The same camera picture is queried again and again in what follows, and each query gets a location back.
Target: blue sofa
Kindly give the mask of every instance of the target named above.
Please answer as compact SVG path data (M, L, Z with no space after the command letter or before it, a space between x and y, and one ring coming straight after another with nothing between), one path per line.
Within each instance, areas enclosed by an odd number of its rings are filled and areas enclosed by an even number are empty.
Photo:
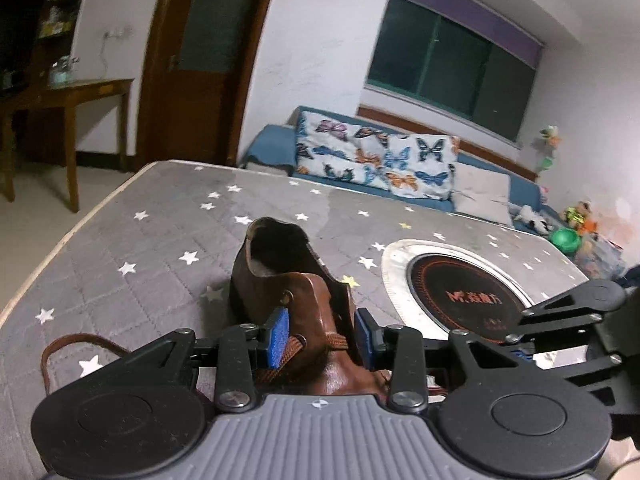
M381 126L380 124L371 123L361 118L353 118L340 114L335 114L327 110L318 110L316 108L299 107L299 112L310 111L316 112L322 115L326 115L334 120L340 122L347 122L352 124L361 124L362 126L370 126L382 130L389 134L398 134L397 130L389 128L388 126ZM455 208L451 200L433 200L431 198L405 198L396 196L388 190L377 189L374 187L363 186L361 184L352 184L351 182L342 182L338 180L331 180L328 178L322 178L319 176L306 175L296 172L296 131L289 126L280 126L277 124L268 124L265 126L254 142L249 146L249 149L244 155L241 167L245 167L249 162L260 164L262 166L271 166L274 168L280 168L289 174L297 178L304 178L313 182L319 182L321 184L330 184L335 187L343 187L345 189L352 189L356 191L365 192L372 195L383 196L386 198L393 198L395 200L401 200L410 204L429 207L431 209L438 209L445 212L455 212ZM510 178L510 195L509 202L518 206L530 205L534 211L545 210L546 213L554 218L558 218L558 215L548 206L543 206L540 197L540 188L538 185L524 177L521 177L511 171L505 170L500 166L496 166L490 162L477 158L467 153L458 154L458 162L462 164L468 164L481 168L483 170L495 171L497 173L508 174ZM514 222L514 227L523 232L536 234L536 232L524 225L522 222Z

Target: door handle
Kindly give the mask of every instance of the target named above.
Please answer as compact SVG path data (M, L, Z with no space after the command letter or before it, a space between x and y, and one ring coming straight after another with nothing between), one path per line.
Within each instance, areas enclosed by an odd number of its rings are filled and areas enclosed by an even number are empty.
M178 56L176 56L175 54L173 54L172 56L169 56L169 64L166 69L167 72L172 72L177 66L178 66Z

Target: butterfly pattern pillow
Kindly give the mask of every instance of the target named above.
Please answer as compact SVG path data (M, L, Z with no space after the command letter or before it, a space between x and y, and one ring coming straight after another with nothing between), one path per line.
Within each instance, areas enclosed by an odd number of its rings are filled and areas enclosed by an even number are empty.
M301 112L296 129L297 171L388 189L386 180L380 176L384 148L381 152L372 152L368 148L370 141L353 142L372 137L371 140L379 143L373 133L377 130L368 133L365 131L367 129L358 124L341 123L315 112Z
M453 137L390 136L383 174L394 195L446 200L456 158Z

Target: green ball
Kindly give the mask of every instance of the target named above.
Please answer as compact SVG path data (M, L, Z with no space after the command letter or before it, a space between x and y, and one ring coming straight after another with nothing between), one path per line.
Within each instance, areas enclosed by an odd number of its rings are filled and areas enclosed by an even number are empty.
M562 254L573 254L580 247L582 239L573 229L558 229L551 233L549 241L555 245Z

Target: white wall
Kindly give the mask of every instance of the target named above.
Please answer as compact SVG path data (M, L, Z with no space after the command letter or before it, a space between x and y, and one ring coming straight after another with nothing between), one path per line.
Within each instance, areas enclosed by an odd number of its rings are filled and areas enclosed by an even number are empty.
M72 56L79 58L76 77L133 78L129 105L127 153L136 152L138 97L151 21L157 0L82 0ZM109 38L104 47L107 67L100 61L106 31L125 30L123 38ZM118 99L107 98L78 107L78 150L115 153Z
M639 40L609 34L546 49L520 137L520 163L534 169L539 130L558 126L556 161L539 180L550 188L550 205L560 211L591 200L603 234L625 247L629 264L640 260Z
M267 123L308 105L355 115L387 0L271 0L239 155Z
M365 88L362 91L360 101L362 104L372 108L384 110L393 115L431 126L449 135L459 136L469 142L492 150L492 152L500 153L500 155L511 160L518 160L520 150L513 144L505 142L497 135L489 133L488 130L470 121L465 121L435 107L429 107L412 99L393 95L376 88Z

